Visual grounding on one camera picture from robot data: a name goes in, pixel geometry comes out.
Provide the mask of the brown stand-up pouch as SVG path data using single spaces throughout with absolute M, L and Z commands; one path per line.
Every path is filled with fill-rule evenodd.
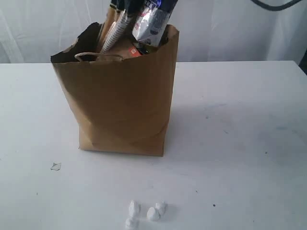
M 136 58 L 140 57 L 141 53 L 133 45 L 133 43 L 126 38 L 118 40 L 112 48 L 107 51 L 107 54 L 110 55 L 119 55 L 123 59 Z

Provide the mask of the spaghetti packet dark blue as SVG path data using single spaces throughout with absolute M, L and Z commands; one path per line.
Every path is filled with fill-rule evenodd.
M 143 0 L 110 1 L 106 20 L 97 38 L 97 52 L 105 54 L 113 47 L 123 36 L 143 4 Z

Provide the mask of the brown paper bag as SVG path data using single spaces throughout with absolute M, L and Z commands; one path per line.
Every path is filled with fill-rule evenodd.
M 79 125 L 82 150 L 163 156 L 179 31 L 157 51 L 123 59 L 53 63 Z

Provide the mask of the white crumpled wad upper right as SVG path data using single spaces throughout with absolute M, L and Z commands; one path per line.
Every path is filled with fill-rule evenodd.
M 155 208 L 158 211 L 159 215 L 163 216 L 167 209 L 167 203 L 165 201 L 155 203 Z

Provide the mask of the white crumpled wad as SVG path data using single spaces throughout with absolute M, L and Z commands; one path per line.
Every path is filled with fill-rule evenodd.
M 136 200 L 131 200 L 129 205 L 129 216 L 132 218 L 138 217 L 141 211 L 141 206 Z
M 136 230 L 139 224 L 139 220 L 137 218 L 129 217 L 125 220 L 125 228 L 127 230 Z
M 147 211 L 146 218 L 149 221 L 158 221 L 160 218 L 160 214 L 155 207 L 150 207 Z
M 165 201 L 155 203 L 155 208 L 158 211 L 159 215 L 163 216 L 167 209 L 167 203 Z

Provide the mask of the white crumpled wad lower right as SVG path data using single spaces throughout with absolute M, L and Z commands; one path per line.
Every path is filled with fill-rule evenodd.
M 158 221 L 160 218 L 160 214 L 155 207 L 150 207 L 147 211 L 146 218 L 149 221 Z

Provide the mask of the white crumpled wad upper left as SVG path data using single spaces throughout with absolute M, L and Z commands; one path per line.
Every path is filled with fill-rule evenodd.
M 136 200 L 131 200 L 129 205 L 129 216 L 132 218 L 138 217 L 141 211 L 141 206 Z

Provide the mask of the white crumpled wad bottom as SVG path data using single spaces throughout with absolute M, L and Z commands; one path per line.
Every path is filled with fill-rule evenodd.
M 139 220 L 137 218 L 129 217 L 125 220 L 125 228 L 127 230 L 136 230 L 139 224 Z

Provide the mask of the clear plastic scrap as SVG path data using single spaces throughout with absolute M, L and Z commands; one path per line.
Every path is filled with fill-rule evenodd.
M 52 167 L 50 168 L 51 171 L 59 171 L 61 169 L 61 162 L 60 163 L 53 163 Z

